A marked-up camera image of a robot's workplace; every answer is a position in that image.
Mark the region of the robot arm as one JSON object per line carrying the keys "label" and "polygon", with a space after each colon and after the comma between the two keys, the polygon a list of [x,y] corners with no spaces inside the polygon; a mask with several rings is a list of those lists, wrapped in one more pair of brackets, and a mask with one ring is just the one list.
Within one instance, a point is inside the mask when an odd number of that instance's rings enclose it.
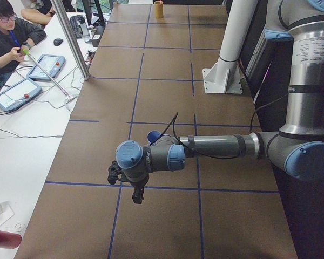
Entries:
{"label": "robot arm", "polygon": [[122,142],[108,169],[108,182],[134,187],[134,203],[142,203],[149,174],[177,171],[187,158],[266,158],[288,175],[312,181],[324,176],[324,1],[269,1],[266,40],[293,42],[285,124],[276,132],[249,135],[187,136],[152,131],[148,144]]}

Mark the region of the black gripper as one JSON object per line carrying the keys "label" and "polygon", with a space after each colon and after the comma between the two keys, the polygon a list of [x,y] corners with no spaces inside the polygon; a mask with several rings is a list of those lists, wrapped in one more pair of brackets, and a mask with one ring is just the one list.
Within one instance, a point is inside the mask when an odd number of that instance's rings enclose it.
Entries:
{"label": "black gripper", "polygon": [[132,186],[134,187],[134,192],[132,194],[132,200],[135,204],[142,204],[144,200],[144,191],[145,185],[147,181],[141,181],[133,183]]}

